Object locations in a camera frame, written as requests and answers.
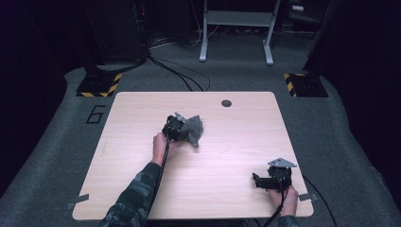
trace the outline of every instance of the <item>tape strip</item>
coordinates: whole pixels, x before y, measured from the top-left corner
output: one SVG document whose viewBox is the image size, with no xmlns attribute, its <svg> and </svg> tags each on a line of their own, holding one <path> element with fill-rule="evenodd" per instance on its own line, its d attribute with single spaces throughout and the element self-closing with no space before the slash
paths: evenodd
<svg viewBox="0 0 401 227">
<path fill-rule="evenodd" d="M 299 195 L 298 198 L 300 199 L 300 201 L 316 201 L 318 199 L 316 194 L 309 193 Z"/>
<path fill-rule="evenodd" d="M 65 206 L 66 210 L 71 210 L 75 207 L 75 204 L 82 202 L 82 201 L 87 201 L 89 200 L 89 194 L 85 194 L 82 196 L 77 197 L 76 199 L 74 199 L 74 202 L 69 202 L 67 203 L 67 205 Z"/>
</svg>

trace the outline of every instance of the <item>black and yellow hazard tape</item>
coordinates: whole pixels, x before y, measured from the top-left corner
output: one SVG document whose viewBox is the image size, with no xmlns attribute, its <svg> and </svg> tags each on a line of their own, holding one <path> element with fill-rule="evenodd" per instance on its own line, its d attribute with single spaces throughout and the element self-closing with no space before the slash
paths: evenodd
<svg viewBox="0 0 401 227">
<path fill-rule="evenodd" d="M 294 85 L 291 82 L 291 79 L 289 78 L 290 76 L 304 76 L 305 74 L 284 74 L 284 79 L 286 80 L 287 88 L 289 91 L 289 94 L 291 96 L 297 96 Z"/>
<path fill-rule="evenodd" d="M 92 92 L 77 92 L 77 96 L 86 96 L 86 97 L 91 97 L 91 96 L 112 96 L 114 94 L 115 89 L 117 89 L 118 82 L 121 79 L 121 74 L 118 74 L 115 76 L 113 80 L 113 84 L 110 87 L 108 92 L 104 93 L 92 93 Z"/>
</svg>

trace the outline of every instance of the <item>person's right arm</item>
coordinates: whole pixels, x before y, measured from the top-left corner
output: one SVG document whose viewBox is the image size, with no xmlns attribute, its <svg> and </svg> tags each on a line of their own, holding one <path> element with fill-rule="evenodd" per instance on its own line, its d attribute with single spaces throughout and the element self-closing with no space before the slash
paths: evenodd
<svg viewBox="0 0 401 227">
<path fill-rule="evenodd" d="M 282 195 L 281 192 L 277 192 L 276 190 L 267 190 L 271 196 L 271 200 L 273 201 L 274 207 L 277 207 L 281 204 Z M 288 188 L 288 192 L 285 191 L 286 199 L 283 203 L 283 209 L 280 212 L 280 218 L 278 219 L 278 225 L 280 227 L 298 227 L 298 221 L 295 218 L 295 214 L 297 212 L 297 204 L 298 204 L 298 192 L 291 185 Z"/>
</svg>

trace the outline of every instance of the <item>person's right hand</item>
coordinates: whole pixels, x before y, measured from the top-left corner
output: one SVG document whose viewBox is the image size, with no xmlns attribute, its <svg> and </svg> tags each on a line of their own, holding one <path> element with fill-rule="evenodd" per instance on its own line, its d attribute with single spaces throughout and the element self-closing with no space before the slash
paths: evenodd
<svg viewBox="0 0 401 227">
<path fill-rule="evenodd" d="M 269 192 L 271 200 L 273 201 L 273 205 L 277 209 L 277 207 L 281 204 L 281 192 L 271 189 L 267 189 L 266 191 Z M 284 196 L 287 194 L 287 197 L 284 200 L 283 209 L 280 212 L 280 216 L 295 216 L 297 212 L 298 192 L 292 185 L 287 189 L 287 191 L 284 192 Z"/>
</svg>

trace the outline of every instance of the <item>light wood table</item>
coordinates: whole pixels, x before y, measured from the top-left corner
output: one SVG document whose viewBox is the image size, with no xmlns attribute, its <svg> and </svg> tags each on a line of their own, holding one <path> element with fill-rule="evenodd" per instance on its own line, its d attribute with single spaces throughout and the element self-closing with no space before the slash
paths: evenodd
<svg viewBox="0 0 401 227">
<path fill-rule="evenodd" d="M 223 107 L 222 100 L 231 107 Z M 273 93 L 131 92 L 116 95 L 77 203 L 74 219 L 102 219 L 136 173 L 150 161 L 152 138 L 169 115 L 199 115 L 200 147 L 181 143 L 166 162 L 149 219 L 265 218 L 275 209 L 256 188 L 252 173 L 268 177 L 268 162 L 284 158 L 298 165 Z M 306 193 L 300 167 L 294 187 Z M 297 216 L 313 213 L 299 201 Z"/>
</svg>

